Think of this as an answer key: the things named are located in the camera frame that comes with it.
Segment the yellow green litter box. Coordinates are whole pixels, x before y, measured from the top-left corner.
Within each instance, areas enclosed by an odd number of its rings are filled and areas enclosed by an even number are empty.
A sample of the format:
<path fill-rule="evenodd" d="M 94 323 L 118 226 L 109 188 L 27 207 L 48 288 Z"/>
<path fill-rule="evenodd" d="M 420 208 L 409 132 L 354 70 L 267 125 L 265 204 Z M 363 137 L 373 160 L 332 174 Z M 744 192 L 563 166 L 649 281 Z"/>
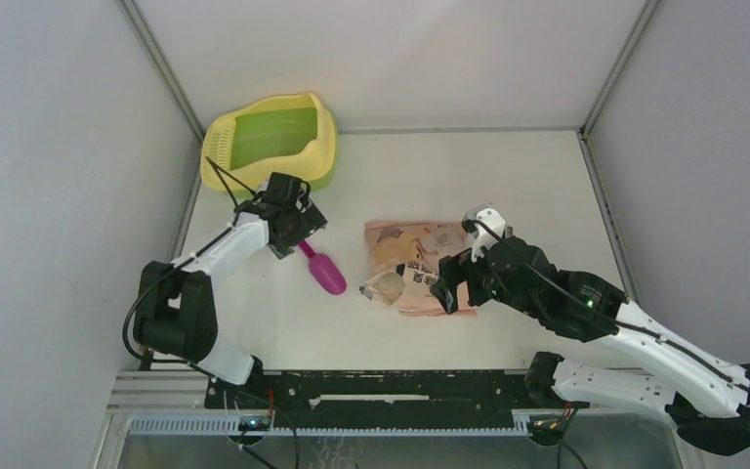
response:
<path fill-rule="evenodd" d="M 334 175 L 338 133 L 332 112 L 311 92 L 278 95 L 217 117 L 200 156 L 202 184 L 245 194 L 272 172 L 299 177 L 318 191 Z"/>

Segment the pink cat litter bag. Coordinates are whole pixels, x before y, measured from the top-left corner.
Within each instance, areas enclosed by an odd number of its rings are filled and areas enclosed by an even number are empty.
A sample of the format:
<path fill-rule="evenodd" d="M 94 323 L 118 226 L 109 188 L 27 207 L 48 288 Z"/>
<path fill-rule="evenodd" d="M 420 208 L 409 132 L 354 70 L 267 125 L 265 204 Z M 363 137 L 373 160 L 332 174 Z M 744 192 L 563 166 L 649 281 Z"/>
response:
<path fill-rule="evenodd" d="M 409 317 L 445 313 L 431 287 L 439 280 L 438 261 L 472 246 L 460 223 L 375 221 L 363 237 L 369 279 L 358 290 L 365 298 Z"/>

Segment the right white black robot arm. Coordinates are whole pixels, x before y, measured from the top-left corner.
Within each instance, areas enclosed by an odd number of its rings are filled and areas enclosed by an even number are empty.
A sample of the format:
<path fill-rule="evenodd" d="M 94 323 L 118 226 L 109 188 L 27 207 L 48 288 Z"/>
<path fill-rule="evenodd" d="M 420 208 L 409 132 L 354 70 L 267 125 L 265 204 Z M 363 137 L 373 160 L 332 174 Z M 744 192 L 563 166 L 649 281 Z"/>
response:
<path fill-rule="evenodd" d="M 673 427 L 706 452 L 731 456 L 750 448 L 750 363 L 698 349 L 605 279 L 560 270 L 515 236 L 446 256 L 438 270 L 431 291 L 447 313 L 461 299 L 473 307 L 496 302 L 634 364 L 633 371 L 619 371 L 539 352 L 524 378 L 535 405 L 620 408 Z"/>

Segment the magenta plastic scoop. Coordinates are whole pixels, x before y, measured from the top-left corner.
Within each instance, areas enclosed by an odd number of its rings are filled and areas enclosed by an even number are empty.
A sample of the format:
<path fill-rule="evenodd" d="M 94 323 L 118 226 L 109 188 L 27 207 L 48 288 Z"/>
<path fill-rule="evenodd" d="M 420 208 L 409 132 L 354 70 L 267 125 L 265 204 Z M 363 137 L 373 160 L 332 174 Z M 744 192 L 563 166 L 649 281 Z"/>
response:
<path fill-rule="evenodd" d="M 301 241 L 298 247 L 308 259 L 312 278 L 324 291 L 334 296 L 346 292 L 346 279 L 329 256 L 316 252 L 306 241 Z"/>

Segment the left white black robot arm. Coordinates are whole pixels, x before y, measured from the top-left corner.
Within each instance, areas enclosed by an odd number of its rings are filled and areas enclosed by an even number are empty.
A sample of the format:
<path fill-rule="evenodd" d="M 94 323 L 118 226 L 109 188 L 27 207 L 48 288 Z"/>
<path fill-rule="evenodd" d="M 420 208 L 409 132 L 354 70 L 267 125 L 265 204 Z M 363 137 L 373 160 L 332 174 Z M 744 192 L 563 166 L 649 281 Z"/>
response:
<path fill-rule="evenodd" d="M 126 318 L 127 342 L 198 367 L 228 382 L 240 405 L 258 405 L 267 383 L 252 372 L 256 358 L 220 332 L 215 293 L 256 252 L 269 249 L 283 259 L 326 227 L 311 191 L 310 183 L 273 172 L 254 195 L 235 204 L 226 226 L 201 248 L 170 263 L 145 265 Z"/>

